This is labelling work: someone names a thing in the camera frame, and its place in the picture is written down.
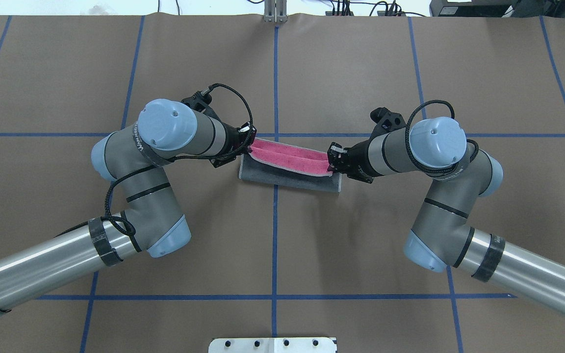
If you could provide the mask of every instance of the white mounting plate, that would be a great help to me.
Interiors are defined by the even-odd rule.
[[[337,339],[332,337],[214,339],[208,346],[208,353],[337,353]]]

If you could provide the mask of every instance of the pink cloth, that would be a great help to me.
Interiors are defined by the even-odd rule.
[[[250,157],[272,167],[312,177],[329,177],[326,152],[309,150],[266,139],[254,139]]]

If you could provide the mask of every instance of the light blue joint cap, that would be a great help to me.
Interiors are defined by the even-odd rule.
[[[404,254],[416,264],[433,272],[444,272],[446,264],[411,230],[404,245]]]
[[[155,99],[139,114],[139,133],[148,145],[173,151],[191,142],[198,120],[191,108],[169,99]]]
[[[466,132],[455,119],[446,116],[422,120],[411,127],[411,152],[417,161],[431,168],[445,168],[466,153]]]
[[[112,134],[101,139],[93,146],[93,149],[90,152],[90,161],[91,163],[93,163],[93,168],[95,168],[97,173],[99,173],[102,178],[107,179],[108,181],[117,181],[117,178],[110,174],[110,171],[106,166],[106,144],[108,143],[108,139],[112,136]]]
[[[151,257],[161,257],[170,252],[174,252],[191,240],[191,231],[189,225],[186,224],[184,215],[177,221],[165,235],[161,237],[154,245],[150,246],[148,252]]]
[[[487,189],[485,189],[485,191],[482,192],[479,197],[486,197],[494,194],[496,189],[500,187],[500,183],[503,182],[503,167],[487,152],[483,151],[483,153],[485,153],[487,158],[489,158],[489,162],[491,163],[491,181],[489,181]]]

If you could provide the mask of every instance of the white bracket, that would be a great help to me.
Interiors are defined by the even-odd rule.
[[[287,0],[265,0],[265,22],[287,22]]]
[[[214,339],[208,353],[337,353],[332,337]]]

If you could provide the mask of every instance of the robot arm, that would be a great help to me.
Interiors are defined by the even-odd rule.
[[[374,110],[370,117],[377,125],[367,141],[351,148],[331,144],[331,169],[368,183],[381,175],[422,170],[434,180],[405,255],[435,272],[446,265],[460,268],[565,315],[565,266],[466,225],[477,198],[500,186],[500,163],[466,140],[454,119],[426,119],[409,128],[414,115],[405,123],[386,108]]]
[[[121,183],[128,209],[110,215],[107,198],[103,217],[1,259],[0,316],[137,252],[147,250],[160,257],[188,243],[191,233],[163,165],[196,158],[210,159],[219,167],[246,152],[256,134],[251,122],[235,129],[219,120],[208,106],[208,93],[214,87],[183,103],[151,101],[134,125],[94,146],[94,168],[113,182],[111,190],[114,183]]]

